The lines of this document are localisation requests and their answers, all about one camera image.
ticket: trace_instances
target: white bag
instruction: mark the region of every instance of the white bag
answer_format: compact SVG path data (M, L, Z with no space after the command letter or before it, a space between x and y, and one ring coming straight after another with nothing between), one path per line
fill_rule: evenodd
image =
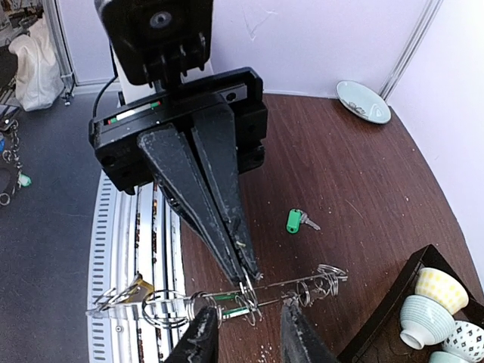
M15 97L25 111L49 108L64 89L45 18L18 36L8 50L18 56Z

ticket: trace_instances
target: small plate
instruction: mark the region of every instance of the small plate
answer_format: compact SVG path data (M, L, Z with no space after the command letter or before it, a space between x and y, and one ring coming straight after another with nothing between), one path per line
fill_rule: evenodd
M336 92L343 106L362 119L383 125L392 118L386 102L360 83L341 81L336 86Z

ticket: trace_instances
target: key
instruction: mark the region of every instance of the key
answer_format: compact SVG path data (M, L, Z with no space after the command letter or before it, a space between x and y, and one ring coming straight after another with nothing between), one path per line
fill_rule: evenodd
M316 231L321 230L321 227L319 227L311 219L309 219L308 213L303 212L302 210L300 212L301 212L301 223L304 223L305 225L313 227Z
M295 234L299 230L301 224L301 211L299 209L291 209L287 217L286 229L289 233Z

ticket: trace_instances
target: green key tag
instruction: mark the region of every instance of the green key tag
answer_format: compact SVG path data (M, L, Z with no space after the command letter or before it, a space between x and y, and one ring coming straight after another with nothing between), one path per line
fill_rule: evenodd
M297 209L291 209L289 216L287 217L286 229L289 233L297 233L299 225L301 224L301 211Z
M20 174L18 177L18 182L20 185L22 185L23 188L29 187L32 184L32 179L30 179L27 175L25 174Z

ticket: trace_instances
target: brown table surface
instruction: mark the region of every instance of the brown table surface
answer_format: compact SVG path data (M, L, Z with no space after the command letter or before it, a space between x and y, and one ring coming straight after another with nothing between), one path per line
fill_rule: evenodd
M336 297L306 308L338 354L376 309L406 259L435 244L484 301L464 236L444 194L400 119L371 125L337 100L265 96L264 165L240 177L263 284L311 275L319 263L348 271ZM285 230L300 208L321 226ZM232 290L203 242L185 225L188 293ZM280 362L281 305L255 327L234 319L220 331L220 362Z

